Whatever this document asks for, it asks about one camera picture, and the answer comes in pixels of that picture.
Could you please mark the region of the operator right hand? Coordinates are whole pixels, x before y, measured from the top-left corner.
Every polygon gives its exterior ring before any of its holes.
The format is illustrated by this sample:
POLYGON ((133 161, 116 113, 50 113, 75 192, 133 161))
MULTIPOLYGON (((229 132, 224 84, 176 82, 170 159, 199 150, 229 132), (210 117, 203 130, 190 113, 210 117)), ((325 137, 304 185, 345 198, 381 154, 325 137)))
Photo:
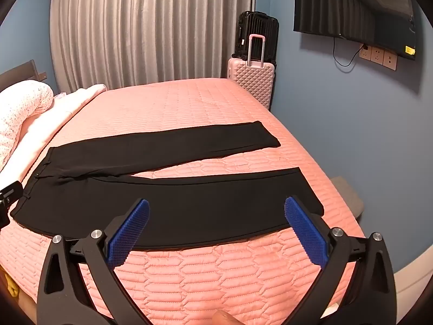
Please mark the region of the operator right hand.
POLYGON ((238 319, 234 318, 229 313, 218 310, 212 316, 212 325, 244 325, 238 319))

